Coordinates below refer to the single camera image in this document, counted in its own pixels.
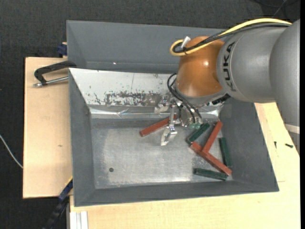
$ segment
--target white cable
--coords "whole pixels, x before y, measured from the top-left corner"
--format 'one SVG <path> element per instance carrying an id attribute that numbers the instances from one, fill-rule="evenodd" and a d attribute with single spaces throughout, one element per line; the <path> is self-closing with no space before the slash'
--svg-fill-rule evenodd
<path id="1" fill-rule="evenodd" d="M 19 161 L 16 159 L 16 157 L 14 156 L 14 154 L 11 152 L 9 146 L 6 144 L 6 142 L 4 141 L 4 138 L 1 136 L 0 134 L 0 139 L 2 140 L 2 142 L 4 143 L 4 146 L 6 147 L 6 149 L 8 150 L 8 152 L 10 153 L 10 156 L 15 160 L 15 162 L 17 163 L 17 165 L 19 165 L 22 169 L 23 166 L 19 163 Z"/>

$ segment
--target green block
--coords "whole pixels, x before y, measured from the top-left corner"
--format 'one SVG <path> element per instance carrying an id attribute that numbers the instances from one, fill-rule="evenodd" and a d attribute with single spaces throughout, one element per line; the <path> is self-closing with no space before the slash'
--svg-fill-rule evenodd
<path id="1" fill-rule="evenodd" d="M 202 135 L 210 127 L 209 123 L 202 124 L 198 130 L 196 130 L 190 137 L 186 139 L 186 142 L 191 145 L 198 137 Z"/>
<path id="2" fill-rule="evenodd" d="M 223 156 L 224 164 L 228 168 L 231 169 L 232 168 L 231 157 L 230 157 L 230 154 L 229 154 L 229 149 L 228 149 L 227 142 L 226 142 L 224 137 L 219 138 L 219 144 L 220 144 L 220 150 L 221 150 L 221 154 Z"/>
<path id="3" fill-rule="evenodd" d="M 228 178 L 228 175 L 225 173 L 215 172 L 215 171 L 201 169 L 201 168 L 195 168 L 193 172 L 195 175 L 213 178 L 213 179 L 217 179 L 217 180 L 225 181 Z"/>

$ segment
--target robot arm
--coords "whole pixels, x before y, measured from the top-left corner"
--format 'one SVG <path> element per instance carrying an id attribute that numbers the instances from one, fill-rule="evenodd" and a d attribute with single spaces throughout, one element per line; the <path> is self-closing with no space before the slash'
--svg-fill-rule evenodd
<path id="1" fill-rule="evenodd" d="M 194 38 L 180 56 L 176 91 L 194 105 L 225 94 L 245 102 L 276 102 L 296 146 L 299 146 L 300 20 L 248 21 L 219 35 Z M 218 40 L 234 33 L 226 42 Z"/>

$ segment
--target red stick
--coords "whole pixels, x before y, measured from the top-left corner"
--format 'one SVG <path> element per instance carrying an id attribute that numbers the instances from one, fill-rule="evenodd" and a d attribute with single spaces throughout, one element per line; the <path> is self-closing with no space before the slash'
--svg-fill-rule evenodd
<path id="1" fill-rule="evenodd" d="M 207 142 L 205 143 L 204 147 L 203 147 L 203 152 L 205 153 L 209 153 L 211 146 L 213 145 L 213 142 L 215 141 L 218 133 L 220 132 L 221 127 L 223 126 L 223 123 L 221 121 L 218 121 L 211 133 L 211 135 L 209 136 Z"/>

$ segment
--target metal tray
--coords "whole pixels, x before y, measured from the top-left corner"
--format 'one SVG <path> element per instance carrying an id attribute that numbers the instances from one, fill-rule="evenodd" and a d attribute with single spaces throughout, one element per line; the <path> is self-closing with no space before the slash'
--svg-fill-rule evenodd
<path id="1" fill-rule="evenodd" d="M 177 69 L 171 43 L 218 30 L 79 21 L 67 28 L 69 60 L 85 68 L 69 71 L 75 206 L 278 191 L 253 104 L 230 99 L 219 116 L 213 107 L 200 110 L 206 121 L 224 124 L 218 137 L 226 138 L 233 164 L 226 181 L 193 175 L 194 167 L 213 167 L 188 147 L 187 128 L 167 146 L 160 131 L 139 135 L 168 116 L 154 104 Z M 122 102 L 122 93 L 131 100 Z M 218 142 L 211 153 L 222 159 Z"/>

